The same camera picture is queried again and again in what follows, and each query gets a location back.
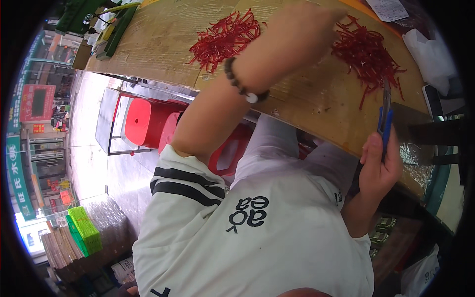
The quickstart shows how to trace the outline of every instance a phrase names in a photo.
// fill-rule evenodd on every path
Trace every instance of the white bead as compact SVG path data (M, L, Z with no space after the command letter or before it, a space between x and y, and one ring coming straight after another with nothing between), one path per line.
M254 93L248 93L246 95L246 100L250 103L250 104L254 104L257 102L257 95L254 94Z

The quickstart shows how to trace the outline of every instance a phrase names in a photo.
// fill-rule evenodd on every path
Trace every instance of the blue knife handle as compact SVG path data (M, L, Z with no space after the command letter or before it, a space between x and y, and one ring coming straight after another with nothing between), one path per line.
M380 119L378 120L378 129L381 127L381 118L383 116L383 107L380 107Z
M384 157L386 156L386 148L388 147L389 135L391 133L392 115L393 115L393 112L391 109L389 110L388 116L386 117L386 124L384 125L384 131L383 131L383 160L384 160Z

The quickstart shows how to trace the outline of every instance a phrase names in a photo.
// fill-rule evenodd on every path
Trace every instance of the green plastic crate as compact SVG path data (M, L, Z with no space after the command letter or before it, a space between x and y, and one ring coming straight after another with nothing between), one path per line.
M73 207L68 209L67 212L79 231L88 253L92 255L95 252L102 250L101 235L91 220L87 217L84 208L82 206Z
M69 232L71 233L71 236L73 237L74 241L76 242L81 252L83 252L84 257L88 257L89 252L87 251L86 245L84 244L84 240L81 237L81 234L79 234L79 231L74 225L73 219L71 218L71 216L66 215L66 220L67 220L67 225L69 227Z

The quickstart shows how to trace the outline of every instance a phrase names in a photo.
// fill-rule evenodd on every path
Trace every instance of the building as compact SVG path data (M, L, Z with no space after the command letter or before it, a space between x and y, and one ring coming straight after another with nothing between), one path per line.
M76 205L64 143L76 75L72 63L81 40L40 31L20 70L9 111L11 200L25 246L35 254L44 252L40 233L63 225L66 210Z

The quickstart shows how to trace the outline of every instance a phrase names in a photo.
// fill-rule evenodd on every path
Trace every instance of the green sign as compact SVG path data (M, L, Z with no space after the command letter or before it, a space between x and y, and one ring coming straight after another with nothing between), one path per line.
M23 175L23 167L21 166L21 147L20 136L7 137L6 161L7 168L10 174L10 181L13 187L13 192L17 199L18 207L20 208L23 218L25 220L36 219L36 213L31 206L31 201L28 195L27 185L25 183L25 176Z
M20 102L21 102L21 92L23 92L23 85L27 81L28 73L30 72L31 61L33 55L36 52L36 49L39 45L39 41L44 37L45 32L42 30L38 35L36 35L35 40L31 44L31 47L28 51L28 54L25 58L25 62L21 67L20 73L18 75L18 83L13 90L13 99L10 105L10 111L8 115L8 133L18 133L20 132Z

